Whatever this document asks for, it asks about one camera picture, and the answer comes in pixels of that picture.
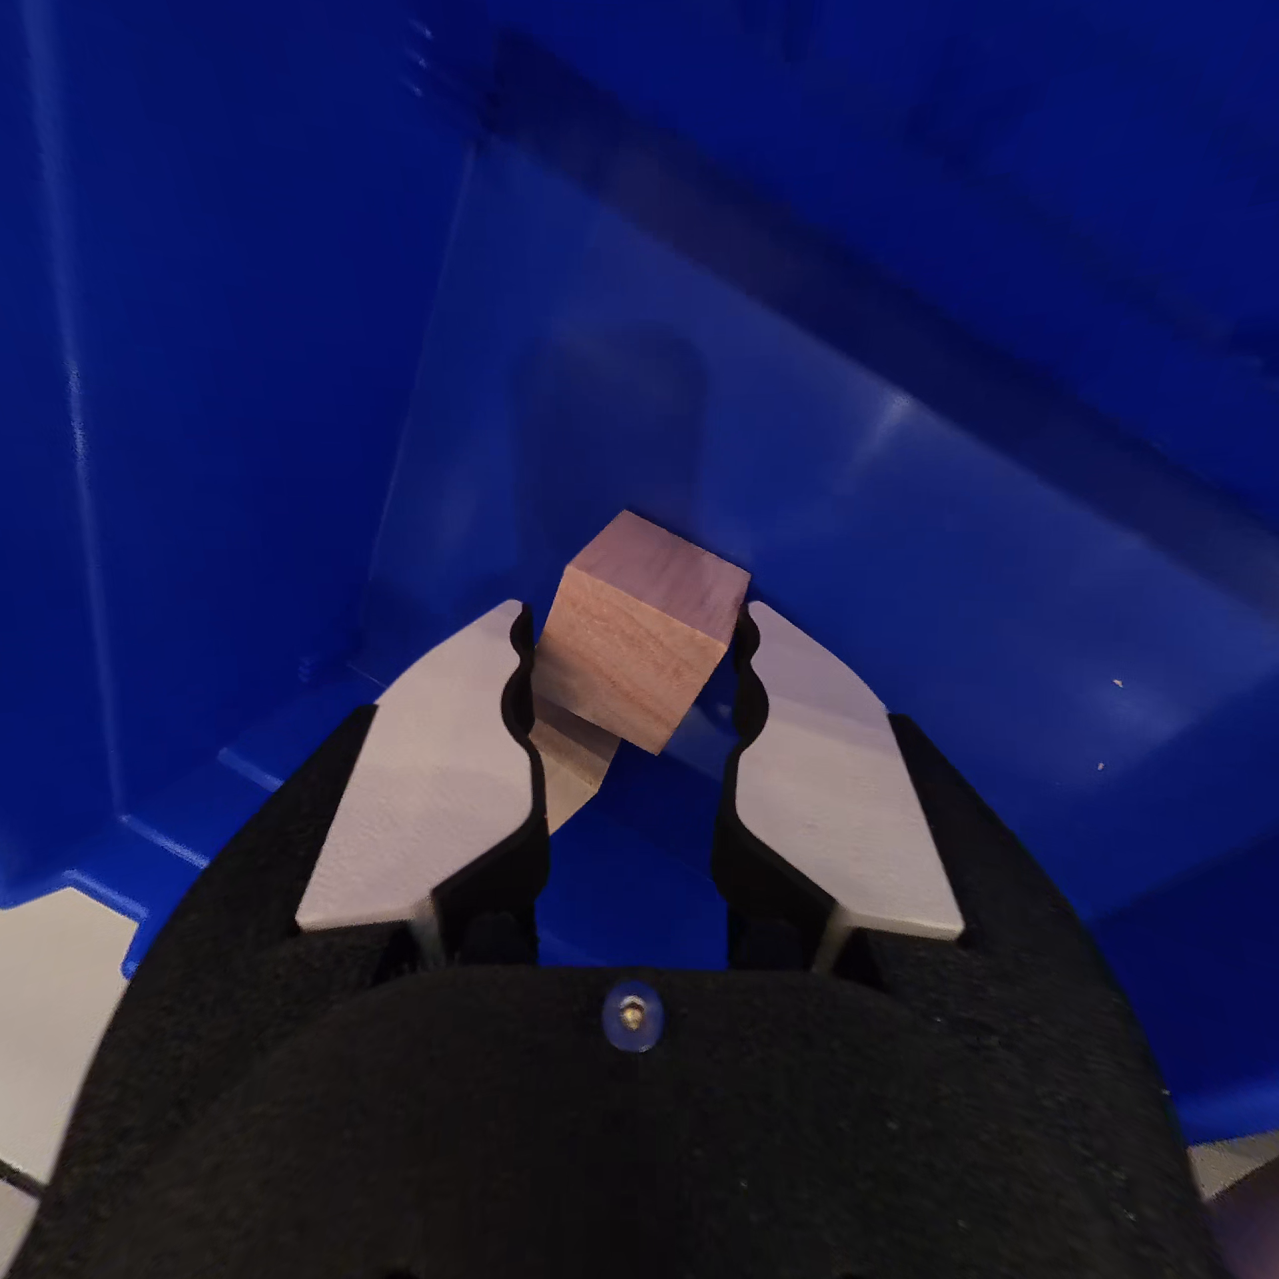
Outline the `blue plastic bin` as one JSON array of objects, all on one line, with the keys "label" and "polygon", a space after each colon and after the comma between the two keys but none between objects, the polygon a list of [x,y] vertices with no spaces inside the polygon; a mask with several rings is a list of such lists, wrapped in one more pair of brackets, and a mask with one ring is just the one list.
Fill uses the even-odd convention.
[{"label": "blue plastic bin", "polygon": [[2,3],[2,907],[129,974],[623,508],[1276,1129],[1276,3]]}]

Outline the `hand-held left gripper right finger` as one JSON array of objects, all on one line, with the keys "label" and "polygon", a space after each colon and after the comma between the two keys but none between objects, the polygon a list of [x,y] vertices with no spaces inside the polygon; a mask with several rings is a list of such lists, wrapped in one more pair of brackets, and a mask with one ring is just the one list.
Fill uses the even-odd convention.
[{"label": "hand-held left gripper right finger", "polygon": [[954,945],[965,919],[890,716],[763,602],[734,635],[738,735],[711,876],[731,971],[848,973],[868,935]]}]

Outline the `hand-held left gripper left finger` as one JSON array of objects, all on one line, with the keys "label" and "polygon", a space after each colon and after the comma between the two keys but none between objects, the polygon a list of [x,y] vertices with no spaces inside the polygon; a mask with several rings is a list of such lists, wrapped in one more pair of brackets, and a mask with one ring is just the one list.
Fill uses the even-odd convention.
[{"label": "hand-held left gripper left finger", "polygon": [[316,935],[407,924],[430,967],[535,962],[550,873],[532,610],[500,602],[376,698],[296,907]]}]

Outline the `wooden cube with blue tape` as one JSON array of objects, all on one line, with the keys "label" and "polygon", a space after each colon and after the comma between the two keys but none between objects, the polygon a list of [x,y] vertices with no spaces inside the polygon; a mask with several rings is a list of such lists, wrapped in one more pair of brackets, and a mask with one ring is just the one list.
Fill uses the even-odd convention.
[{"label": "wooden cube with blue tape", "polygon": [[658,755],[731,644],[749,571],[623,510],[563,568],[532,691]]}]

